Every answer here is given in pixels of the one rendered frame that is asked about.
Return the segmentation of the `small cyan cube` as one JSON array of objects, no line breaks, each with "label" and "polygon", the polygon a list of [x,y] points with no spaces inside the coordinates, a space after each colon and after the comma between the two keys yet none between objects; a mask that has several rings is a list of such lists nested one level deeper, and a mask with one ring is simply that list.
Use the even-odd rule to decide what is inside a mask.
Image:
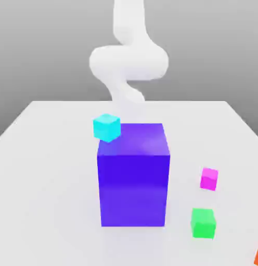
[{"label": "small cyan cube", "polygon": [[104,142],[111,142],[121,135],[121,120],[119,117],[102,114],[93,119],[94,137]]}]

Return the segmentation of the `small magenta cube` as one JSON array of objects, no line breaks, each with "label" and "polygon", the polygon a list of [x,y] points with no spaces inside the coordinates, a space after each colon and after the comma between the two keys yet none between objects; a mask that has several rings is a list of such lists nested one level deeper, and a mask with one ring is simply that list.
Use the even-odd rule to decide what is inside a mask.
[{"label": "small magenta cube", "polygon": [[216,190],[218,170],[203,168],[200,180],[200,188],[211,191]]}]

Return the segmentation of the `small green cube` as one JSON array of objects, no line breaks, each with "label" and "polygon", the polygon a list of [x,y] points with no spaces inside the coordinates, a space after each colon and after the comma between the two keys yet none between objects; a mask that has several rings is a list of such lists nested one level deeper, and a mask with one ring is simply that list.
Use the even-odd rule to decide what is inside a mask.
[{"label": "small green cube", "polygon": [[212,209],[193,208],[190,224],[194,238],[214,239],[216,219]]}]

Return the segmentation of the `large purple box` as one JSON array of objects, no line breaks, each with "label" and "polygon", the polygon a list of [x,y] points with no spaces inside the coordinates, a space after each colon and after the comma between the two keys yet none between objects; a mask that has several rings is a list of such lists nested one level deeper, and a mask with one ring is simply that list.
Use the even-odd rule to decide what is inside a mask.
[{"label": "large purple box", "polygon": [[100,141],[97,169],[103,227],[165,225],[170,151],[161,123],[122,124]]}]

